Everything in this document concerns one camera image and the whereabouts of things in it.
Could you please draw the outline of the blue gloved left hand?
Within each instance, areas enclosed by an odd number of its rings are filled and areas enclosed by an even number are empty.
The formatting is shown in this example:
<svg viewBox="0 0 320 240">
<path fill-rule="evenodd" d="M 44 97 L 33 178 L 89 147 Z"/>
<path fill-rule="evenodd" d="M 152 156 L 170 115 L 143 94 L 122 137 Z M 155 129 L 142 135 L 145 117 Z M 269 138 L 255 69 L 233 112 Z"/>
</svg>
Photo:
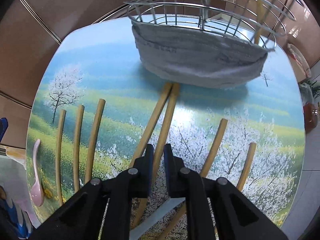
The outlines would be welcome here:
<svg viewBox="0 0 320 240">
<path fill-rule="evenodd" d="M 9 222 L 18 239 L 28 239 L 33 232 L 33 225 L 28 214 L 16 204 L 1 186 L 1 211 Z"/>
</svg>

